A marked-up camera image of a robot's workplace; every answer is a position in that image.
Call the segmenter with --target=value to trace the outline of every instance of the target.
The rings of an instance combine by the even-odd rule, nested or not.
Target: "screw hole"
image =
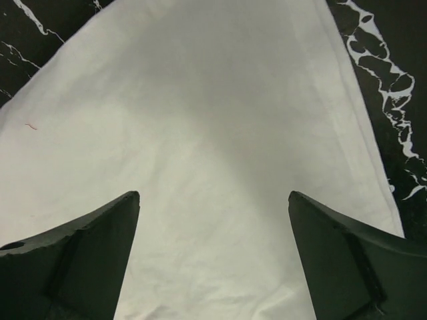
[[[24,246],[24,242],[22,242],[22,241],[12,242],[12,243],[9,243],[7,245],[2,246],[0,248],[0,251],[2,251],[2,250],[16,249],[16,248],[20,248],[22,246]]]

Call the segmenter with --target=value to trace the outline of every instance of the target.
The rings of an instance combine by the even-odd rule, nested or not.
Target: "white towel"
[[[315,319],[291,190],[402,235],[324,1],[116,0],[0,110],[0,244],[128,190],[116,319]]]

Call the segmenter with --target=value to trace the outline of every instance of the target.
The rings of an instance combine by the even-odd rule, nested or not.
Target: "white fabric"
[[[291,190],[402,235],[324,1],[116,0],[0,110],[0,244],[131,189],[116,319],[314,319]]]

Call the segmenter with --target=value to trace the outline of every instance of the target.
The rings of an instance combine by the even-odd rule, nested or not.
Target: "white cloth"
[[[116,0],[0,110],[1,244],[132,189],[116,319],[314,319],[291,190],[402,235],[324,1]]]

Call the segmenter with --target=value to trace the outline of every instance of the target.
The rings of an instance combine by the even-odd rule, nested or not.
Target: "black marble surface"
[[[113,0],[1,0],[0,107]]]
[[[112,1],[0,1],[0,107]],[[405,234],[425,243],[427,6],[417,0],[411,5],[399,0],[326,1],[348,45]],[[373,23],[377,32],[366,32],[363,23]],[[357,61],[360,53],[364,56]],[[395,99],[389,99],[394,93]]]
[[[397,0],[327,2],[344,43],[354,36],[348,52],[406,237],[425,243],[427,6]],[[378,30],[372,30],[372,23]],[[358,53],[365,55],[359,61]]]

